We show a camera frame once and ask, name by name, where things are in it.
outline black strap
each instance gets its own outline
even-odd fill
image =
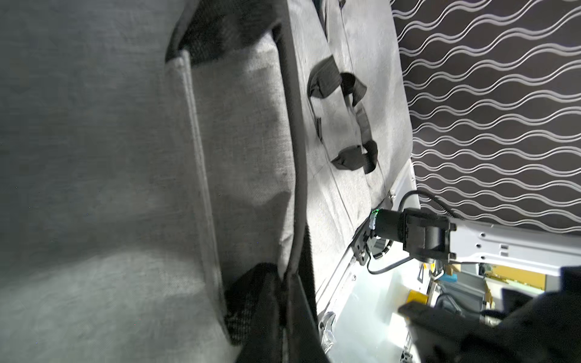
[[[353,73],[341,73],[341,90],[343,96],[353,95],[353,107],[355,107],[365,96],[367,86]]]
[[[281,328],[287,331],[289,363],[329,363],[316,328],[309,246],[307,229],[298,273],[287,272],[280,281],[276,265],[259,264],[235,283],[241,289],[227,294],[228,308],[237,309],[227,317],[228,331],[233,343],[244,344],[236,363],[281,362],[284,355]],[[303,284],[302,276],[311,281]]]
[[[357,170],[363,168],[366,174],[371,173],[377,166],[377,143],[369,140],[363,147],[367,151],[363,153],[361,146],[350,146],[343,149],[331,163],[340,170]]]
[[[367,92],[367,86],[352,73],[341,73],[341,79],[343,96],[353,96],[352,107],[354,107],[355,119],[361,132],[361,143],[366,152],[363,153],[361,146],[352,146],[342,150],[332,163],[337,169],[342,170],[357,170],[362,167],[363,171],[369,174],[377,166],[378,150],[377,143],[371,135],[371,125],[365,108],[362,104],[359,104],[359,101]]]
[[[327,98],[342,83],[341,73],[333,56],[320,61],[309,77],[309,97]]]
[[[365,108],[359,102],[367,92],[367,86],[361,82],[353,73],[340,73],[333,56],[326,58],[317,64],[311,71],[308,83],[308,95],[315,98],[327,98],[335,92],[337,87],[341,87],[343,96],[348,99],[349,95],[353,101],[348,107],[353,107],[357,124],[361,131],[361,146],[350,146],[343,149],[331,163],[340,170],[357,170],[363,168],[366,174],[371,173],[377,166],[377,143],[371,136],[371,126]],[[321,118],[315,116],[315,128],[319,140],[322,141]]]
[[[255,44],[279,24],[276,0],[191,0],[176,24],[166,61],[181,49],[192,65]]]
[[[309,226],[304,229],[303,250],[300,252],[299,276],[303,283],[304,294],[313,315],[313,320],[317,321],[317,299],[315,296],[315,274],[313,271],[313,253],[311,252],[311,235]]]

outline black webbing loop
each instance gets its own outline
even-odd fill
[[[367,86],[359,78],[355,77],[353,73],[341,73],[341,90],[343,91],[343,96],[353,95],[353,107],[355,107],[365,96]]]
[[[309,77],[309,97],[327,98],[341,85],[341,73],[333,56],[317,64]]]
[[[331,163],[340,170],[357,170],[363,168],[364,172],[369,174],[375,170],[377,165],[378,151],[377,143],[373,141],[371,136],[371,126],[365,108],[359,104],[367,92],[367,86],[352,73],[340,73],[335,59],[333,56],[330,56],[320,61],[311,71],[307,91],[308,96],[309,98],[327,98],[339,86],[346,99],[349,95],[353,98],[352,105],[349,106],[347,103],[347,106],[353,107],[357,124],[361,131],[361,143],[366,152],[363,152],[360,145],[350,146],[343,149]],[[315,116],[315,128],[319,140],[322,141],[321,123],[321,118]]]

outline gray backpack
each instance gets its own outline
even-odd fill
[[[239,361],[325,360],[316,291],[411,154],[389,2],[192,2],[166,62],[207,292]]]

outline white metal frame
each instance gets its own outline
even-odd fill
[[[563,266],[581,265],[581,237],[451,218],[455,260],[490,263],[558,276]]]

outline gray fabric bag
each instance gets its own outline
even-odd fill
[[[296,271],[309,255],[295,248],[308,215],[317,282],[301,280],[313,291],[383,197],[365,186],[371,175],[338,170],[337,155],[324,153],[359,144],[361,132],[335,89],[314,100],[321,118],[337,107],[337,123],[321,119],[321,143],[304,108],[313,69],[303,78],[298,67],[309,52],[320,57],[310,67],[333,55],[367,85],[360,103],[378,165],[391,175],[396,156],[375,125],[407,122],[406,108],[394,106],[403,89],[391,16],[347,19],[358,3],[367,12],[389,6],[343,8],[347,33],[357,28],[347,21],[359,24],[365,49],[389,52],[383,60],[358,54],[363,65],[350,69],[309,0],[240,3],[208,1],[199,13],[197,0],[0,5],[2,361],[232,361],[233,285],[257,263],[270,263],[277,278]],[[295,34],[281,33],[281,7]],[[256,27],[242,31],[245,19]],[[299,56],[311,37],[305,29],[320,47],[301,45],[308,51]],[[387,100],[378,103],[385,118],[367,104],[383,91],[357,68],[374,62],[389,70]],[[405,159],[408,135],[388,137]]]
[[[379,0],[348,6],[389,11]],[[339,22],[348,6],[331,1],[318,13],[311,0],[202,1],[174,30],[166,57],[174,122],[195,155],[188,168],[207,290],[235,344],[248,337],[270,266],[285,281],[298,270],[306,224],[314,266],[299,273],[316,317],[316,288],[410,156],[397,48],[349,53],[361,39]],[[385,67],[384,56],[398,66]]]

